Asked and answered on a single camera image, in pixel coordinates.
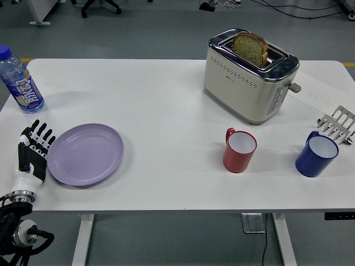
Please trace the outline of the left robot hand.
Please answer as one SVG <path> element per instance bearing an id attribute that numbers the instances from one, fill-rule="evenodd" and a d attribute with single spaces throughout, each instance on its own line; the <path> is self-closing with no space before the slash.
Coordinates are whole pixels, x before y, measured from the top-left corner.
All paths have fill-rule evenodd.
<path id="1" fill-rule="evenodd" d="M 47 154 L 54 140 L 53 130 L 39 120 L 22 131 L 13 165 L 13 191 L 34 191 L 44 183 Z"/>

